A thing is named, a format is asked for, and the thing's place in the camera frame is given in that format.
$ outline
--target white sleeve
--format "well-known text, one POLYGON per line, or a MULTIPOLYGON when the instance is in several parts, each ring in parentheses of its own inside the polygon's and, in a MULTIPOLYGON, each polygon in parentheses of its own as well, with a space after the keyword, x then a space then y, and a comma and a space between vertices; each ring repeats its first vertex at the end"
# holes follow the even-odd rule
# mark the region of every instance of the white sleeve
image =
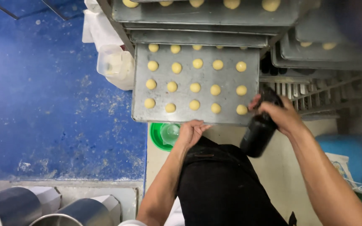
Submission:
POLYGON ((139 220, 126 220, 120 223, 118 226, 147 226, 147 225, 140 222, 139 220))

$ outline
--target blue floor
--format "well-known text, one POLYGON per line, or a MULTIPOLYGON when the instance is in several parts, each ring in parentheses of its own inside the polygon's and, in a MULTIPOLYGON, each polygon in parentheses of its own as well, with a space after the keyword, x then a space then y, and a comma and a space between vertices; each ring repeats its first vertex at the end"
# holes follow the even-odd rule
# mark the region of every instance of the blue floor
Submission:
POLYGON ((82 43, 83 0, 0 0, 0 179, 143 181, 145 123, 132 92, 96 71, 82 43))

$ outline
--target green plastic lid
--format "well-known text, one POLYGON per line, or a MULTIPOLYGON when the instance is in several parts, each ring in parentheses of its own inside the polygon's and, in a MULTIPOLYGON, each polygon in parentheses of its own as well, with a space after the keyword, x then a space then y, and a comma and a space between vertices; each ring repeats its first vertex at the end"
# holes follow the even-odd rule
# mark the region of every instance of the green plastic lid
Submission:
POLYGON ((163 139, 161 137, 161 128, 163 126, 165 126, 167 123, 152 123, 150 125, 150 132, 149 132, 149 135, 150 135, 150 138, 152 139, 152 142, 154 143, 154 145, 156 147, 158 147, 159 149, 163 150, 163 151, 171 151, 171 149, 173 148, 172 145, 169 145, 169 144, 163 144, 163 139))

